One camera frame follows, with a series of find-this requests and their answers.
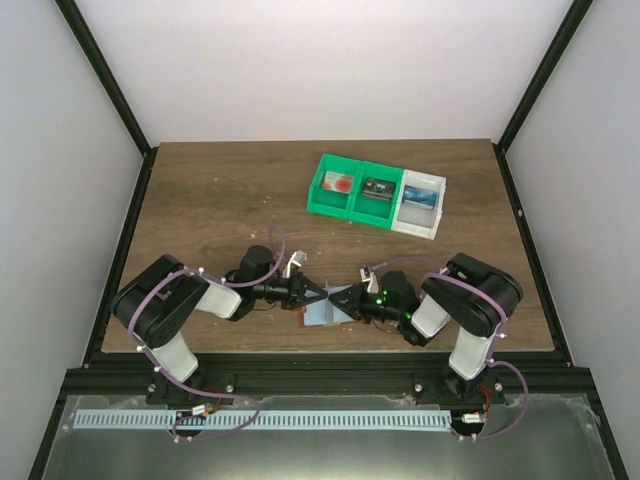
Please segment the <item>brown leather card holder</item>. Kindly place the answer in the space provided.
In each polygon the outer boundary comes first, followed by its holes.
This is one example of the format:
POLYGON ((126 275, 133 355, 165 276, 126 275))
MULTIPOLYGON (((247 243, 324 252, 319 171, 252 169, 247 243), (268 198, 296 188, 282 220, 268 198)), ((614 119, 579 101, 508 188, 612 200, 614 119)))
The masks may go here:
POLYGON ((305 296, 312 302, 303 308, 302 327, 328 327, 355 323, 353 318, 334 306, 328 299, 320 300, 318 293, 308 291, 305 296))

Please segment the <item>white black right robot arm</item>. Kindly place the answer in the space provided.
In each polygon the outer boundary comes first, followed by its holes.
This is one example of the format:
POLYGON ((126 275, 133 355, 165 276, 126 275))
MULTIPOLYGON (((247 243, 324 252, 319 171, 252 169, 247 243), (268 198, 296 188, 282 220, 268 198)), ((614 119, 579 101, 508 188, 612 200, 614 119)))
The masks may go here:
POLYGON ((420 347, 450 322, 457 323, 444 383, 460 397, 480 382, 497 339, 524 297, 513 276, 464 253, 454 255, 444 269, 425 274, 418 289, 399 270, 378 278, 366 267, 362 274, 360 283, 329 295, 332 306, 351 319, 393 322, 405 341, 420 347))

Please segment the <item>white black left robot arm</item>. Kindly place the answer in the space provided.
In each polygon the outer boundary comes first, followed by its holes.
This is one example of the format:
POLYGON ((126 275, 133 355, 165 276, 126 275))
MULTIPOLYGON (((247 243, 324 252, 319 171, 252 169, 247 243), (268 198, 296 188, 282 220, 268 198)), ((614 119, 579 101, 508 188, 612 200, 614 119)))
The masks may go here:
POLYGON ((116 294, 112 315, 156 371, 183 383, 198 368, 181 333, 190 315, 201 311, 235 322, 252 312, 257 301, 278 304, 283 310, 325 301, 328 292, 301 271, 305 261, 302 251, 285 259, 264 245, 253 245, 237 269, 215 280, 163 255, 116 294))

